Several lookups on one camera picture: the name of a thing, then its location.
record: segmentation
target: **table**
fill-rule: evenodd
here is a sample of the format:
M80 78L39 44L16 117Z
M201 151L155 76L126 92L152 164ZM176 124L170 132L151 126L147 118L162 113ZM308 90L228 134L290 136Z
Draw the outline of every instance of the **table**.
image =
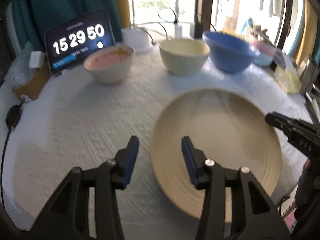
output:
M310 121L304 98L286 95L262 68L251 65L231 75L207 60L200 73L175 77L168 74L155 48L136 56L130 76L117 85L94 82L81 66L51 78L39 98L25 104L20 123L11 134L4 165L5 190L36 217L73 166L96 167L136 135L140 150L131 184L117 192L125 238L193 239L198 221L176 208L160 189L150 162L149 143L165 106L180 93L203 87L240 94L263 113L278 111ZM272 195L274 202L293 190L306 160L282 132L276 132L283 166Z

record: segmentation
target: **cream bowl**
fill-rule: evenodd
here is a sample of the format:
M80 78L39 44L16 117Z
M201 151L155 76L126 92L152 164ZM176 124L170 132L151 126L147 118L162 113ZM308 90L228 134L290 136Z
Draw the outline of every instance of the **cream bowl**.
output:
M199 72L210 53L207 44L192 39L165 40L159 47L165 67L176 76Z
M134 49L126 45L116 45L101 49L84 61L84 68L96 81L110 85L124 80L132 65Z

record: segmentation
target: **timer number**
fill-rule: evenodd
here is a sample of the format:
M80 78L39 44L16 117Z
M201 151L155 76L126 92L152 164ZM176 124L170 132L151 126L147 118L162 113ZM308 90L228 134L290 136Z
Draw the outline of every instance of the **timer number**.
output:
M104 28L101 24L97 24L95 27L90 26L87 28L88 37L90 40L94 40L97 36L102 37L104 35Z
M97 36L98 37L103 37L104 28L103 28L103 26L101 24L97 24L95 27L90 26L90 27L87 28L87 33L88 33L88 38L90 40L94 40ZM71 33L69 35L69 40L71 41L70 42L70 47L74 48L74 47L78 46L79 43L80 44L84 44L85 40L86 40L86 36L85 36L85 33L83 31L78 31L76 34ZM60 39L59 40L59 44L56 41L55 43L53 43L52 46L56 50L56 53L58 55L60 54L60 50L65 52L69 48L66 38Z

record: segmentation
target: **tablet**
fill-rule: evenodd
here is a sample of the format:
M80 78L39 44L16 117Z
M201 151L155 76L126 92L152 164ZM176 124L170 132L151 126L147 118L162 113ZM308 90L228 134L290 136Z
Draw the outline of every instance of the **tablet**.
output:
M45 33L52 74L82 62L98 49L115 45L108 11L88 13Z

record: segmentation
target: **ceramic plate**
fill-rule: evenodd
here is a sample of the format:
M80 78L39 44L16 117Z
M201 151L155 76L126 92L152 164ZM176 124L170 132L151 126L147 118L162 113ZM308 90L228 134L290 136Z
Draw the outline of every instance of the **ceramic plate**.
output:
M281 149L264 114L235 94L196 90L175 99L159 117L151 144L153 168L169 199L185 213L201 216L204 190L190 182L181 139L190 136L195 148L226 168L247 166L271 195L281 169ZM226 222L231 221L231 195L226 194Z

